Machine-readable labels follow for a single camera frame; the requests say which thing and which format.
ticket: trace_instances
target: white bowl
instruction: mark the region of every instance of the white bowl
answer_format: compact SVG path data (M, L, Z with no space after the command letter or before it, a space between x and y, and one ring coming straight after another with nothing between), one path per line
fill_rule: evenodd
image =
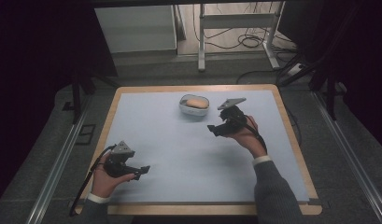
M187 106L187 101L190 100L190 99L201 100L201 101L206 102L207 103L207 108L203 108L202 109L202 108L196 108L196 107ZM189 115L205 116L207 114L207 112L208 112L208 108L209 108L209 102L203 96L187 94L187 95L184 95L181 98L181 100L179 101L179 109L183 113L189 114Z

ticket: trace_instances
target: metal rail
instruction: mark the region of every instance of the metal rail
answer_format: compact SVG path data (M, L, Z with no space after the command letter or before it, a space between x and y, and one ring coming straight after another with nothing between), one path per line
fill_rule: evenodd
M45 215L46 210L48 209L51 197L54 191L56 190L57 184L63 173L66 162L68 161L69 155L71 154L72 148L75 144L83 121L86 118L91 101L92 96L86 95L82 104L82 113L80 115L80 118L78 122L72 126L69 135L65 139L62 149L60 150L60 153L50 170L48 178L46 179L45 184L42 187L42 190L35 201L30 216L27 218L25 223L41 223L42 218Z
M333 137L336 140L336 143L343 152L345 159L347 160L348 165L350 166L351 171L359 182L366 198L374 209L377 218L380 223L382 223L382 195L379 190L376 188L374 182L368 176L362 164L360 163L357 155L354 153L351 145L347 141L345 135L343 134L339 124L331 119L331 116L328 114L325 109L325 102L322 99L319 93L312 91L312 96L318 104L318 108L322 114L322 117L328 124L330 131L332 132Z

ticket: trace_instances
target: controller cable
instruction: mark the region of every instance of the controller cable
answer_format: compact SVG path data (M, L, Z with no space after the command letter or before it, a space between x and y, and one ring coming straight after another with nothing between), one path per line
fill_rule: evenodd
M115 146L107 147L107 148L104 149L104 151L98 156L98 158L95 159L94 164L92 165L91 169L90 169L89 172L88 172L88 175L86 176L85 180L83 181L82 187L80 187L80 189L79 189L77 198L75 198L74 202L72 203L71 209L70 209L70 211L69 211L69 216L70 216L70 217L74 217L74 216L77 216L77 215L78 215L78 213L75 211L75 208L76 208L76 206L77 206L77 204L78 204L78 201L79 201L79 199L80 199L80 196L82 195L83 190L86 188L86 186L88 185L89 181L91 180L91 178L92 178L92 174L94 173L95 168L97 168L97 165L101 164L101 163L100 163L101 158L104 156L104 154L106 154L106 152L108 152L109 150L114 149Z
M260 133L258 133L258 130L257 130L257 128L254 126L254 123L252 122L252 120L251 120L251 123L252 123L252 125L254 126L255 129L252 128L251 126L249 126L247 123L241 121L240 119L236 119L235 117L230 116L230 117L228 117L228 119L230 119L230 120L234 120L235 122L237 122L237 123L240 124L241 126L247 128L247 129L249 129L249 130L254 134L255 138L257 138L258 141L261 142L262 147L265 149L265 151L266 151L266 153L267 153L266 144L265 144L265 142L264 142L262 136L260 135Z

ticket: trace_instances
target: gray floor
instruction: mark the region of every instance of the gray floor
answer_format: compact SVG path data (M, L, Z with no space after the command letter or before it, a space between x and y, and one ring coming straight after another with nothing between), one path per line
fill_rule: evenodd
M120 76L113 79L123 86L235 84L236 79L245 72L270 71L271 69L264 54L209 55L204 73L197 71L195 57L168 56L160 57L159 60L140 57L134 61L137 63L126 63L129 61L116 58ZM243 77L239 83L274 83L275 80L274 72L256 72ZM282 89L284 103L300 126L301 133L295 128L294 130L298 137L302 137L301 150L323 205L322 213L318 216L306 217L307 222L379 223L322 118L316 101L307 90L305 85L307 80L308 77ZM88 146L73 147L42 223L69 222L68 205L75 198L87 173L115 93L112 88L99 80L95 80L94 83L97 86L97 92L92 97L92 104L84 121L84 124L96 125L94 136ZM24 223L28 218L51 165L70 132L72 112L62 111L62 108L65 102L71 101L71 97L72 92L69 88L57 93L56 106L50 120L0 201L0 223ZM382 194L382 147L348 111L341 97L336 97L335 112L348 141ZM83 141L83 138L78 138L78 142ZM149 222L175 223L178 220L176 218L155 217ZM131 223L132 221L132 217L112 216L110 219L112 223ZM135 219L138 220L136 223L143 223L142 217Z

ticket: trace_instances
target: finger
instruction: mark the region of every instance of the finger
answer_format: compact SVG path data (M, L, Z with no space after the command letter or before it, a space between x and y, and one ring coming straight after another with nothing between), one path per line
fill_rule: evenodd
M106 170L103 167L97 167L94 171L102 171L105 172Z
M135 174L123 175L117 178L119 183L130 181L135 178Z
M100 163L104 163L106 162L106 159L108 159L108 156L111 154L111 152L108 152L106 155L104 155L101 159L100 159Z
M226 138L230 137L230 138L233 138L233 137L234 137L234 134L232 134L232 133L228 133L228 134L223 135L222 137L226 137Z

